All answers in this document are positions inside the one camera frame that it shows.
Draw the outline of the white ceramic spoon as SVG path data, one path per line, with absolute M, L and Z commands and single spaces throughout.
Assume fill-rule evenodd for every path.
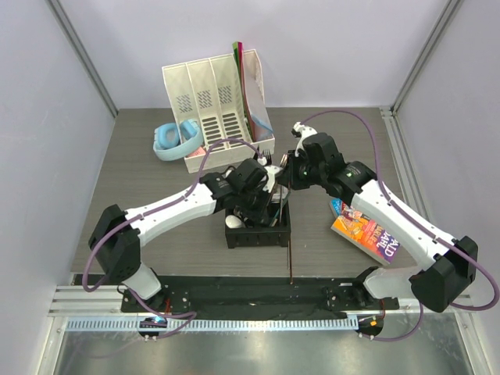
M 244 226 L 244 223 L 235 215 L 229 215 L 225 218 L 225 224 L 230 229 L 238 229 Z

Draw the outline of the copper coloured fork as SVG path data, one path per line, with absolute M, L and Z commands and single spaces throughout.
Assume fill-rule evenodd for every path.
M 280 167 L 285 169 L 288 164 L 288 154 L 283 154 L 282 159 L 280 161 Z

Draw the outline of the green and tan chopstick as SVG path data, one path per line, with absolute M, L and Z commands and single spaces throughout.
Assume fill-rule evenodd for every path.
M 280 224 L 281 222 L 281 218 L 283 216 L 283 210 L 284 210 L 284 207 L 286 206 L 286 204 L 288 203 L 288 199 L 289 199 L 290 195 L 289 194 L 286 194 L 284 197 L 282 197 L 280 199 L 280 201 L 278 202 L 278 209 L 275 213 L 275 216 L 274 216 L 274 220 L 273 220 L 273 226 L 275 227 L 276 225 Z

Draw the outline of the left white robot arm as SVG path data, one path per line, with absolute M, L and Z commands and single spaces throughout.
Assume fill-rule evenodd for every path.
M 92 257 L 107 281 L 124 284 L 148 311 L 159 311 L 166 292 L 144 264 L 143 247 L 175 227 L 226 209 L 236 209 L 253 223 L 268 223 L 267 206 L 282 173 L 265 158 L 250 158 L 222 173 L 200 173 L 190 187 L 157 202 L 125 210 L 111 205 L 88 241 Z

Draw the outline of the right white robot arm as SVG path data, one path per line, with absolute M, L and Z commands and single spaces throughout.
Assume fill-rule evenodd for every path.
M 458 240 L 436 228 L 395 196 L 368 166 L 346 162 L 334 139 L 303 123 L 291 130 L 298 139 L 287 152 L 280 176 L 293 190 L 319 186 L 332 198 L 380 224 L 411 255 L 411 268 L 376 268 L 356 285 L 356 305 L 368 309 L 382 298 L 414 297 L 428 309 L 441 313 L 454 305 L 475 280 L 478 246 L 470 237 Z

